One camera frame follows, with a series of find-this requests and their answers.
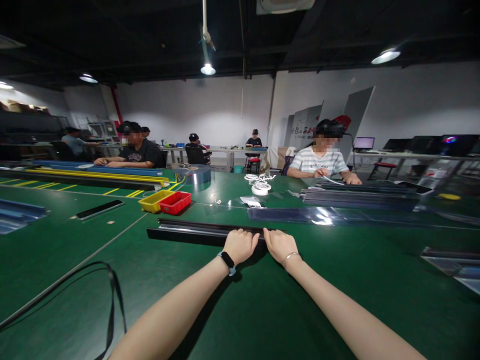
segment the green workbench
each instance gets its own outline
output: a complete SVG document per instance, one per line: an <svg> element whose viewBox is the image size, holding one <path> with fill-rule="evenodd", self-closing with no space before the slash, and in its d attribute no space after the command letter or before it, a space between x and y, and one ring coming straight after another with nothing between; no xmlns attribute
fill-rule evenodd
<svg viewBox="0 0 480 360"><path fill-rule="evenodd" d="M265 204L301 207L301 201L286 191L299 193L308 184L277 177L271 185L280 196L269 195ZM425 228L257 223L249 221L238 200L251 195L241 174L217 172L207 188L180 184L175 190L179 188L192 192L193 200L180 219L283 229L295 237L314 270L428 359L477 358L480 297L419 257L426 246L479 252L477 228L448 220ZM149 239L146 228L158 226L159 217L178 217L146 214L138 198L125 197L125 206L85 222L70 219L113 199L99 195L108 189L74 189L0 186L0 198L51 210L49 217L0 237L2 320L93 255L88 262L105 261L117 272L131 327L161 296L219 252L208 245ZM355 358L310 297L268 253L259 249L239 272L241 276L226 279L213 294L173 358ZM0 333L2 359L95 358L105 347L110 298L106 273L87 275ZM118 304L116 309L115 344L123 334Z"/></svg>

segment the wristband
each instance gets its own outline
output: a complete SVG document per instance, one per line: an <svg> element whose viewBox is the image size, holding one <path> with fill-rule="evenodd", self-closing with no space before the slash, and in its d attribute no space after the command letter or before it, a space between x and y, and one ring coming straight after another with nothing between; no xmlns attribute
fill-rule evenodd
<svg viewBox="0 0 480 360"><path fill-rule="evenodd" d="M289 253L286 258L285 258L285 261L283 262L283 268L285 269L285 271L287 271L287 261L293 256L293 255L297 255L300 257L300 259L302 259L302 257L300 256L300 254L298 252L291 252Z"/></svg>

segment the gray shirt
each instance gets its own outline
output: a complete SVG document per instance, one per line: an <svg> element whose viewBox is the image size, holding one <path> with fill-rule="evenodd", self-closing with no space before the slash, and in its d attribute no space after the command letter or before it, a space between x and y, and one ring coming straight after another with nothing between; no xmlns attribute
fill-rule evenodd
<svg viewBox="0 0 480 360"><path fill-rule="evenodd" d="M84 145L86 144L86 142L82 139L78 137L73 137L71 135L65 135L61 138L61 140L70 147L71 151L75 156L78 156L84 152Z"/></svg>

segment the black t-shirt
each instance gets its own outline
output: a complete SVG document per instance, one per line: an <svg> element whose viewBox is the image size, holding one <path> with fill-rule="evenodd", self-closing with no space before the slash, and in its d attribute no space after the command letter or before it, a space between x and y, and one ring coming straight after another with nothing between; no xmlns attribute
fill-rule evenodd
<svg viewBox="0 0 480 360"><path fill-rule="evenodd" d="M260 145L262 146L262 140L260 140L259 137L254 139L253 137L249 138L245 144L250 144L250 145Z"/></svg>
<svg viewBox="0 0 480 360"><path fill-rule="evenodd" d="M186 148L200 148L202 150L207 150L207 148L203 145L199 145L196 142L189 142L185 145Z"/></svg>
<svg viewBox="0 0 480 360"><path fill-rule="evenodd" d="M129 163L143 163L149 161L153 163L154 168L158 168L160 149L157 144L144 138L138 151L135 150L135 146L125 146L118 156L126 159Z"/></svg>

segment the yellow rail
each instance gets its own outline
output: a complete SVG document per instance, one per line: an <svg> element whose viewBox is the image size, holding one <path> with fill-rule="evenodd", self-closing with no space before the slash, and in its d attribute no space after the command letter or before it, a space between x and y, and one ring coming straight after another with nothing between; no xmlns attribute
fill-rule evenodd
<svg viewBox="0 0 480 360"><path fill-rule="evenodd" d="M168 177L156 177L156 176L142 176L142 175L127 175L127 174L111 174L104 172L87 172L87 171L75 171L75 170L55 170L55 169L26 169L29 173L36 174L51 174L51 175L66 175L85 178L97 178L97 179L112 179L112 180L127 180L138 181L147 183L160 184L162 188L170 185Z"/></svg>

